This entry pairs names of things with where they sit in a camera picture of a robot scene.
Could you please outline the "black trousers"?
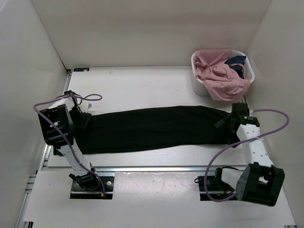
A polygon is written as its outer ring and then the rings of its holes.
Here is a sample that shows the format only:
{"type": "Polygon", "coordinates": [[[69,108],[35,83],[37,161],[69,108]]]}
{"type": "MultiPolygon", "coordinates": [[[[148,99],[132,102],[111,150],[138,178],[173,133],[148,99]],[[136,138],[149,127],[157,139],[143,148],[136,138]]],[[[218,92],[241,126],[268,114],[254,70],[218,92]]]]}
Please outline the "black trousers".
{"type": "Polygon", "coordinates": [[[77,130],[82,154],[140,152],[180,145],[227,145],[234,133],[215,125],[229,114],[205,106],[147,108],[94,115],[77,130]]]}

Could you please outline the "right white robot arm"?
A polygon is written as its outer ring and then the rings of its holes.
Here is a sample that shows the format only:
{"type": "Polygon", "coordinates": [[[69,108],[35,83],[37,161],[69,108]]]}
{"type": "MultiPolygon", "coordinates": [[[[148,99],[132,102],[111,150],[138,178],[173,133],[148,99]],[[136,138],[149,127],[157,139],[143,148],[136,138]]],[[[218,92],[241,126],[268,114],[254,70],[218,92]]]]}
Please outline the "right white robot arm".
{"type": "Polygon", "coordinates": [[[214,186],[219,190],[230,187],[239,201],[273,207],[280,194],[285,173],[268,157],[260,136],[260,124],[250,115],[246,103],[234,103],[228,118],[216,126],[225,133],[236,134],[242,146],[246,168],[221,166],[215,171],[214,186]]]}

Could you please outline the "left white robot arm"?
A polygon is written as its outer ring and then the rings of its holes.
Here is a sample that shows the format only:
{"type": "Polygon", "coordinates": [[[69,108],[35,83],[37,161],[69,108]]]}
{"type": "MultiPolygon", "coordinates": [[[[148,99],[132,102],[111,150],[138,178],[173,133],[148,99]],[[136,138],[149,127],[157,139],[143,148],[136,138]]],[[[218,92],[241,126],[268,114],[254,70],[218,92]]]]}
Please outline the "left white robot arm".
{"type": "Polygon", "coordinates": [[[55,100],[35,104],[33,109],[38,114],[44,141],[62,154],[73,169],[69,177],[81,188],[99,190],[103,195],[105,187],[97,171],[81,152],[75,150],[78,147],[76,131],[84,130],[91,117],[89,102],[99,100],[102,100],[99,94],[83,97],[70,90],[55,100]]]}

